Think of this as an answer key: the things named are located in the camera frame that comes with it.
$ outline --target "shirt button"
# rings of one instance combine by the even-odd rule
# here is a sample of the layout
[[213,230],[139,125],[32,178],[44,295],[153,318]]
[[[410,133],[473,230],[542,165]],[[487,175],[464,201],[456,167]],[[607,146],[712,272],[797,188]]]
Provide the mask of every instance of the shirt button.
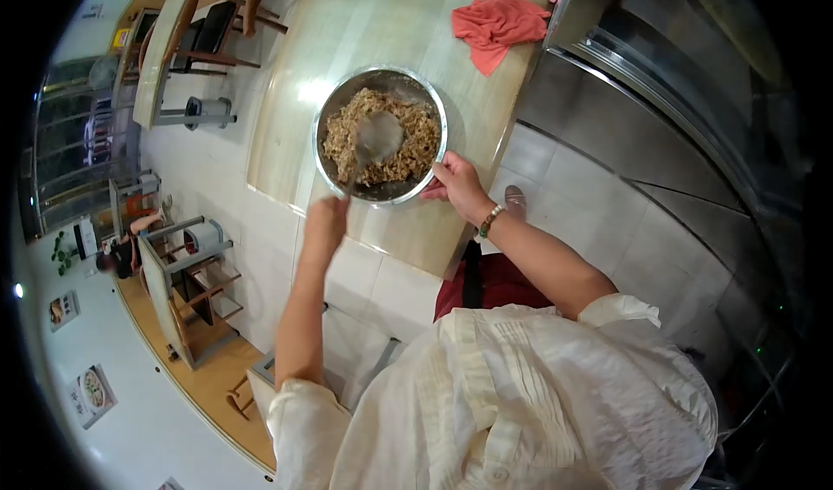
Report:
[[505,481],[509,478],[509,473],[505,468],[495,468],[492,470],[492,479],[495,481]]

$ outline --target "white shirt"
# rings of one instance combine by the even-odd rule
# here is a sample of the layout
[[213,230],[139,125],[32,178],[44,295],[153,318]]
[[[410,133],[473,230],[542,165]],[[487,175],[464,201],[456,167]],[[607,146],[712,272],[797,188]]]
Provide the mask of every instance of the white shirt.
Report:
[[284,382],[269,407],[278,488],[688,488],[717,435],[701,374],[657,308],[614,294],[455,309],[373,380],[351,418]]

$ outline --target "fan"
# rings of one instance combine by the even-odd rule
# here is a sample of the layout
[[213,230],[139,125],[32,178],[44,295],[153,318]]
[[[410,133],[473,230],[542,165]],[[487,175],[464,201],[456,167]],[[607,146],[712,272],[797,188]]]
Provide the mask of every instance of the fan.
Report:
[[116,81],[117,70],[118,56],[115,54],[101,56],[90,69],[88,77],[90,89],[103,90],[112,87],[113,82]]

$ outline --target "bowl rim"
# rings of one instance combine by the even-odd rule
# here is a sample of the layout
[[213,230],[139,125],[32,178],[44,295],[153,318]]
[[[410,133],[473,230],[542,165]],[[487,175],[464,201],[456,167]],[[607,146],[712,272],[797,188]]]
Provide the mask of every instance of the bowl rim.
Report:
[[[440,99],[439,93],[437,93],[436,89],[432,86],[432,84],[425,79],[421,74],[418,72],[412,71],[410,68],[401,67],[399,65],[387,65],[387,64],[377,64],[377,65],[368,65],[366,67],[359,67],[354,69],[349,74],[343,76],[341,79],[336,82],[333,86],[332,90],[327,96],[327,99],[321,103],[321,106],[318,108],[315,114],[315,118],[312,121],[312,155],[315,157],[316,162],[316,169],[318,173],[324,178],[324,181],[328,184],[330,190],[335,191],[339,197],[344,197],[345,192],[344,190],[334,181],[330,179],[327,174],[327,171],[324,170],[324,165],[321,162],[321,155],[318,152],[318,125],[321,122],[321,112],[324,110],[324,107],[328,104],[332,95],[336,93],[336,91],[344,85],[350,79],[356,78],[366,72],[372,72],[377,70],[384,70],[384,71],[393,71],[399,72],[400,74],[406,75],[408,78],[413,79],[414,81],[418,82],[422,85],[422,88],[428,92],[428,95],[431,96],[431,99],[434,101],[436,106],[437,113],[440,116],[440,144],[436,150],[436,156],[434,158],[435,162],[443,162],[443,156],[446,153],[446,144],[448,140],[448,121],[446,119],[446,107],[443,104],[443,100]],[[434,178],[434,171],[432,169],[428,169],[428,173],[422,178],[422,180],[417,183],[412,189],[408,190],[407,192],[401,194],[399,197],[394,197],[392,199],[388,199],[386,201],[369,201],[367,199],[362,199],[361,197],[357,197],[353,195],[353,199],[363,204],[368,204],[372,207],[383,207],[383,206],[393,206],[396,204],[402,204],[406,201],[412,199],[416,195],[418,195],[422,190],[428,186],[428,183],[431,182],[432,178]]]

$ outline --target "wall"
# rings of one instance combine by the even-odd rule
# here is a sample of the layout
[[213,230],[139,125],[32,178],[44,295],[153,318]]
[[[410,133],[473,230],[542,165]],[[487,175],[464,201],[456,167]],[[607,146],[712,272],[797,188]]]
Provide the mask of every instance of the wall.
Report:
[[[20,310],[36,379],[48,394],[57,422],[79,463],[102,487],[147,490],[171,476],[185,490],[273,488],[264,473],[221,439],[156,372],[147,350],[105,274],[84,277],[94,258],[58,276],[50,261],[55,234],[26,247],[18,219],[12,221],[16,281],[26,289]],[[51,332],[49,301],[75,289],[80,315]],[[89,430],[72,413],[66,385],[100,363],[118,401]]]
[[[70,20],[61,41],[52,53],[52,63],[89,58],[106,53],[112,43],[121,14],[131,0],[84,0]],[[101,4],[99,17],[83,18],[90,6]]]

